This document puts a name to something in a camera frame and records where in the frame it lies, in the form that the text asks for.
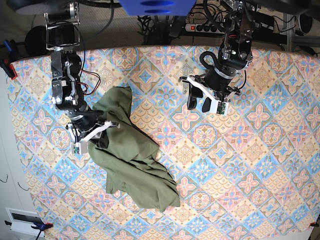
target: electrical outlet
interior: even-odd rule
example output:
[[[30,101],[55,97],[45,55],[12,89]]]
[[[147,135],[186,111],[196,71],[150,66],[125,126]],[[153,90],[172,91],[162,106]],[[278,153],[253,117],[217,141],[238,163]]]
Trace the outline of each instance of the electrical outlet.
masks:
[[[192,24],[192,23],[187,23],[185,25],[185,30],[187,32],[194,32],[194,33],[217,33],[217,34],[221,33],[213,25]]]

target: white wall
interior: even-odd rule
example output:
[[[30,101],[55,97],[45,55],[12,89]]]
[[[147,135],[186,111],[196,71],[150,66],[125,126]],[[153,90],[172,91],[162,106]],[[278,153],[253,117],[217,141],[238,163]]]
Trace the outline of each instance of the white wall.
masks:
[[[9,110],[6,74],[0,68],[0,240],[34,240],[34,236],[18,234],[10,231],[5,220],[10,221],[5,207],[35,212],[31,196],[18,186],[28,188],[22,170],[18,148]]]

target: floral tile pattern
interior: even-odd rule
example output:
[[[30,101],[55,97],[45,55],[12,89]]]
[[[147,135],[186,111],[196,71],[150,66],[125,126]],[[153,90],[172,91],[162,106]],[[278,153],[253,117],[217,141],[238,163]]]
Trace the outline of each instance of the floral tile pattern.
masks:
[[[129,85],[132,122],[160,145],[157,160],[177,182],[181,201],[165,212],[141,209],[124,192],[106,194],[107,173],[89,155],[71,155],[69,119],[51,103],[50,57],[13,63],[12,124],[32,202],[54,224],[47,239],[258,240],[305,231],[317,219],[319,60],[253,49],[247,85],[221,116],[202,113],[203,100],[188,111],[187,88],[178,82],[204,73],[204,51],[218,49],[87,52],[84,67],[101,75],[101,85],[86,101],[93,105],[113,86]],[[81,80],[96,82],[85,74]]]

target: green shirt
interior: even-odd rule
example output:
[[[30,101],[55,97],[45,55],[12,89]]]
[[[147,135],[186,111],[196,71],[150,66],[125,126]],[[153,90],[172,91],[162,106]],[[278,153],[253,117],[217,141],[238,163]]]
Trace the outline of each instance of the green shirt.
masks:
[[[113,87],[93,106],[104,111],[103,118],[120,123],[108,128],[106,149],[89,143],[93,161],[107,172],[106,192],[127,192],[144,209],[180,207],[177,184],[167,169],[155,161],[159,146],[130,121],[132,91],[130,87]]]

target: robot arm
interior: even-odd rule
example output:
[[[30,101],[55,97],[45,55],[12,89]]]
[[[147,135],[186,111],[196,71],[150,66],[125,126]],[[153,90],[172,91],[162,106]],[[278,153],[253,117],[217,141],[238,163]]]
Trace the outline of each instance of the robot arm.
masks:
[[[228,14],[223,19],[223,27],[217,25],[212,19],[211,23],[217,25],[224,31],[222,44],[218,51],[218,56],[213,52],[205,51],[200,55],[200,62],[208,70],[204,75],[182,77],[180,80],[189,83],[189,96],[187,107],[189,110],[196,108],[197,98],[202,98],[203,93],[207,96],[202,112],[212,112],[226,115],[228,111],[228,100],[233,95],[240,95],[241,88],[230,87],[232,79],[241,70],[245,70],[252,61],[252,33],[255,29],[254,16],[257,9],[256,5],[245,1],[232,0],[225,3]],[[203,1],[206,10],[207,0]],[[205,57],[213,58],[213,65],[205,61]],[[208,96],[201,84],[209,88],[214,93],[214,98]]]
[[[119,124],[103,119],[103,111],[91,110],[84,100],[80,72],[81,58],[75,52],[81,42],[79,32],[78,2],[71,1],[59,9],[45,13],[46,45],[51,54],[52,103],[65,112],[71,122],[66,128],[70,132],[74,154],[87,152],[88,141],[106,148],[103,138],[106,129]]]

